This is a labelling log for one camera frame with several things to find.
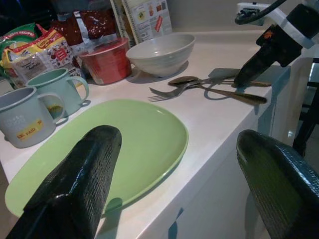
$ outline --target mug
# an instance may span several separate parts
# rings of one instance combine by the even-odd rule
[[[56,98],[62,105],[62,112],[55,119],[42,102],[47,97]],[[0,130],[17,148],[26,148],[46,139],[63,115],[64,102],[55,93],[38,95],[35,87],[26,87],[0,96]]]
[[[85,88],[85,98],[81,99],[73,81],[79,81]],[[82,107],[82,103],[89,96],[89,86],[86,81],[78,76],[70,77],[68,75],[68,69],[59,68],[52,71],[45,72],[38,75],[26,83],[29,87],[36,87],[39,94],[46,92],[54,92],[58,94],[64,101],[65,113],[64,117],[67,117]],[[49,110],[52,117],[56,117],[61,114],[62,107],[55,98],[46,98],[44,104]]]

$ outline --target red container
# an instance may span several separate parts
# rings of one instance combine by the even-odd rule
[[[80,55],[93,80],[98,85],[110,84],[129,76],[131,64],[125,54],[129,49],[127,38],[95,47]]]

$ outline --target red lid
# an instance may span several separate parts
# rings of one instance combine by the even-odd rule
[[[108,51],[112,51],[118,47],[124,46],[128,43],[128,39],[124,37],[118,37],[115,41],[112,41],[111,43],[107,44],[101,44],[94,48],[88,49],[87,51],[83,52],[80,57],[86,57],[86,56],[94,56],[101,53],[105,53]]]

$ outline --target white countertop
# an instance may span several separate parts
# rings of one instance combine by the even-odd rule
[[[183,75],[207,78],[215,68],[241,68],[257,51],[255,41],[260,34],[260,31],[194,33],[197,42],[188,66],[172,78]],[[172,87],[167,85],[170,79],[140,73],[108,86],[90,85],[90,105],[73,114],[67,123],[89,107],[107,100],[124,98],[147,102],[147,97],[153,95],[149,87],[171,90]],[[216,88],[233,90],[229,85]],[[250,87],[245,92],[270,99],[271,91],[271,87]],[[209,93],[209,96],[224,98],[215,93]],[[98,238],[114,238],[108,235],[116,230],[117,239],[151,239],[153,235],[161,235],[163,229],[174,222],[179,209],[190,202],[222,159],[235,147],[240,129],[251,127],[269,103],[253,107],[234,99],[209,100],[204,97],[202,89],[193,89],[178,98],[154,104],[175,114],[187,127],[189,144],[186,153],[177,169],[163,183],[121,211],[117,229],[112,229],[112,222],[108,222],[108,226],[101,229],[108,232],[101,231]],[[44,142],[17,149],[0,134],[0,161],[9,182]]]

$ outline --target oval plate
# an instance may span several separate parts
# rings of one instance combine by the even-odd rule
[[[20,217],[44,178],[86,132],[102,124],[117,127],[123,139],[107,211],[139,199],[160,183],[178,165],[187,148],[186,127],[165,109],[132,100],[93,106],[52,136],[21,168],[5,193],[8,209]]]

